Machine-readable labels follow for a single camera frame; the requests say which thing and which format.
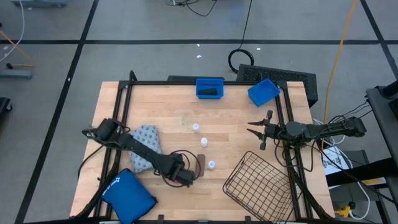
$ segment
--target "gray cloth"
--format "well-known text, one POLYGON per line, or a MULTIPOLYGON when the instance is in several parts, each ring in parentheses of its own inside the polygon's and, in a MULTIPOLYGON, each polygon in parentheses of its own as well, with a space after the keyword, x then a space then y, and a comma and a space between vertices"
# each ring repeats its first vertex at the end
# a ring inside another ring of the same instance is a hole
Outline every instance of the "gray cloth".
MULTIPOLYGON (((143 143, 148 148, 161 154, 159 135, 157 134, 157 128, 153 125, 142 125, 139 129, 131 131, 130 134, 133 138, 143 143)), ((146 161, 142 157, 138 156, 133 152, 129 152, 130 163, 133 166, 134 173, 139 173, 143 170, 152 169, 153 166, 150 162, 146 161)))

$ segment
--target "blue pouch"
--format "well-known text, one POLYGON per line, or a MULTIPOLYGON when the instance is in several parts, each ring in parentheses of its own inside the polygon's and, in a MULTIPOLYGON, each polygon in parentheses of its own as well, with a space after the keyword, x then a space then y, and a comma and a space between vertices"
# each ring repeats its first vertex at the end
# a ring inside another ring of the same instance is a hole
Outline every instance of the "blue pouch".
POLYGON ((123 224, 131 224, 157 203, 129 169, 122 170, 102 193, 123 224))

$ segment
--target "blue bin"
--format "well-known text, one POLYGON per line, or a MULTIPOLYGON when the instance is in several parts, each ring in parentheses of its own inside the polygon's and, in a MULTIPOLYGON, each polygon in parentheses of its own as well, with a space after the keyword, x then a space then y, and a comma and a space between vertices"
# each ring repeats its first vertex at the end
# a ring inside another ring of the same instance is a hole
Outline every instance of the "blue bin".
POLYGON ((197 78, 197 97, 199 99, 220 99, 224 96, 224 80, 222 78, 197 78), (199 95, 199 90, 217 89, 217 95, 199 95))
POLYGON ((248 93, 253 103, 256 106, 261 106, 279 95, 280 91, 271 80, 267 78, 248 89, 248 93))

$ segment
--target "white bottle cap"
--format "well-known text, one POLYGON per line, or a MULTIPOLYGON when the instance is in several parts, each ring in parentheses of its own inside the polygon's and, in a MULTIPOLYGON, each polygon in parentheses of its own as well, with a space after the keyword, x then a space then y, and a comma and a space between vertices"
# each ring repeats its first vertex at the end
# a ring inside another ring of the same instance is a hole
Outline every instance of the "white bottle cap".
POLYGON ((194 132, 199 132, 199 124, 193 124, 192 129, 194 132))
POLYGON ((214 169, 216 163, 214 161, 209 161, 209 169, 214 169))
POLYGON ((200 140, 200 144, 201 144, 202 147, 206 147, 207 146, 207 138, 202 138, 200 140))

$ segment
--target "wooden tabletop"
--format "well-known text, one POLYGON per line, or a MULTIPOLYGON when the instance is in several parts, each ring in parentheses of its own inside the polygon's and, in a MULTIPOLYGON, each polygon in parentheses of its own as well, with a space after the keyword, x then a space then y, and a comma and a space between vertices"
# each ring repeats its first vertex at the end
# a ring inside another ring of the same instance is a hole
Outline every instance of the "wooden tabletop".
MULTIPOLYGON (((104 118, 112 117, 117 87, 118 82, 102 83, 92 124, 94 127, 104 118)), ((272 140, 268 139, 266 150, 261 151, 261 142, 246 130, 252 128, 262 132, 264 128, 248 125, 247 122, 264 119, 268 110, 274 111, 271 123, 279 122, 275 100, 257 107, 248 97, 249 87, 225 85, 224 97, 220 100, 199 100, 195 95, 194 85, 133 86, 128 127, 136 129, 143 124, 156 125, 164 154, 186 149, 194 154, 204 154, 206 163, 210 160, 216 163, 215 169, 206 169, 204 176, 194 181, 189 188, 171 188, 161 177, 155 176, 152 170, 138 174, 137 178, 159 201, 142 220, 155 220, 160 214, 166 220, 243 220, 244 216, 251 215, 223 192, 223 184, 247 151, 255 152, 281 172, 287 173, 275 159, 275 145, 272 140), (199 133, 192 131, 194 123, 200 125, 199 133), (201 138, 208 139, 207 147, 200 146, 201 138)), ((288 82, 288 87, 294 120, 312 123, 303 83, 288 82)), ((118 120, 121 120, 123 113, 125 94, 126 91, 123 93, 118 120)), ((280 96, 286 122, 283 94, 280 96)), ((97 143, 88 141, 85 157, 97 147, 97 143)), ((101 176, 104 152, 105 150, 99 152, 82 168, 71 215, 80 212, 98 189, 97 177, 101 176)), ((302 149, 302 159, 304 166, 310 167, 309 147, 302 149)), ((120 170, 124 168, 133 169, 126 151, 122 152, 120 170)), ((313 172, 306 171, 305 176, 313 196, 334 217, 321 157, 317 151, 314 152, 313 172)), ((300 205, 301 214, 305 217, 302 197, 300 205)), ((105 207, 101 207, 101 214, 105 214, 105 207)), ((294 220, 294 214, 290 216, 290 220, 294 220)))

